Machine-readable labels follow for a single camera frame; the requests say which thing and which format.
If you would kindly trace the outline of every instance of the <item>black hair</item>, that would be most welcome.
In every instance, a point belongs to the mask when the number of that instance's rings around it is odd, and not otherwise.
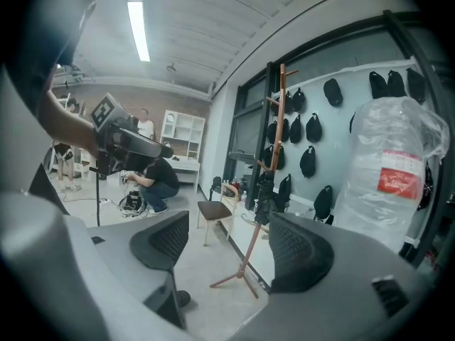
[[[74,97],[71,97],[66,102],[66,107],[77,106],[77,100]]]

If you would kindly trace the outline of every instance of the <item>brick wall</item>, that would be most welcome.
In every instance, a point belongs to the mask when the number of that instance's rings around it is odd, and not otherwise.
[[[110,93],[134,116],[138,115],[140,109],[147,109],[149,111],[149,119],[154,123],[157,141],[159,141],[161,137],[161,127],[163,125],[164,112],[166,110],[203,117],[206,120],[203,135],[204,143],[210,102],[183,97],[170,92],[133,86],[79,85],[70,87],[69,90],[66,90],[64,87],[56,87],[53,89],[53,92],[57,98],[60,98],[62,94],[71,93],[71,97],[76,98],[77,101],[84,101],[85,107],[87,108],[87,116],[85,117],[87,120],[90,120],[90,113],[104,97],[106,92]],[[203,143],[199,153],[199,161],[202,158]],[[175,154],[186,155],[186,150],[183,150],[177,143],[171,143],[171,145]]]

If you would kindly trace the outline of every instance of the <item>fluorescent light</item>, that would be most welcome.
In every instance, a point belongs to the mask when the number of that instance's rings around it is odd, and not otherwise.
[[[139,59],[150,62],[149,50],[147,49],[147,41],[145,39],[144,11],[142,9],[142,3],[129,2],[128,12]]]

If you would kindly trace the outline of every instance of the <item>chair seat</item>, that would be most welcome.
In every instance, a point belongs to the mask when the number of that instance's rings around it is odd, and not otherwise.
[[[207,221],[224,219],[232,215],[232,212],[219,201],[200,201],[198,202],[200,213]]]

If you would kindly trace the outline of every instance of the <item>blue jeans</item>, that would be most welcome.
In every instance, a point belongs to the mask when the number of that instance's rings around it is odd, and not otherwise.
[[[169,187],[163,182],[155,182],[150,187],[139,185],[139,193],[153,207],[155,212],[160,212],[167,207],[163,199],[175,196],[178,193],[178,188]]]

